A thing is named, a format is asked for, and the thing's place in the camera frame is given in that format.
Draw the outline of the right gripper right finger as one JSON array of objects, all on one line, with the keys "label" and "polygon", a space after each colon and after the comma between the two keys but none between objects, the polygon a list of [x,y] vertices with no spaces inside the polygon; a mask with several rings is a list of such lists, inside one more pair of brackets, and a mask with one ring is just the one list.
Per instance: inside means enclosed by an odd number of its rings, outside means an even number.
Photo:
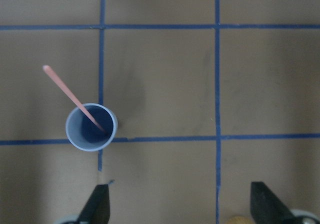
[{"label": "right gripper right finger", "polygon": [[293,224],[293,213],[262,181],[250,185],[250,214],[256,224]]}]

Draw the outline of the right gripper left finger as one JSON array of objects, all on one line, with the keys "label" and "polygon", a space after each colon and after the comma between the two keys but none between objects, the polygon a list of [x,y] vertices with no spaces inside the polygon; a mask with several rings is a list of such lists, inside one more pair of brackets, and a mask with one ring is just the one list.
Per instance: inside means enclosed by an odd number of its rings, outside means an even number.
[{"label": "right gripper left finger", "polygon": [[80,212],[77,224],[108,224],[111,216],[109,185],[98,184]]}]

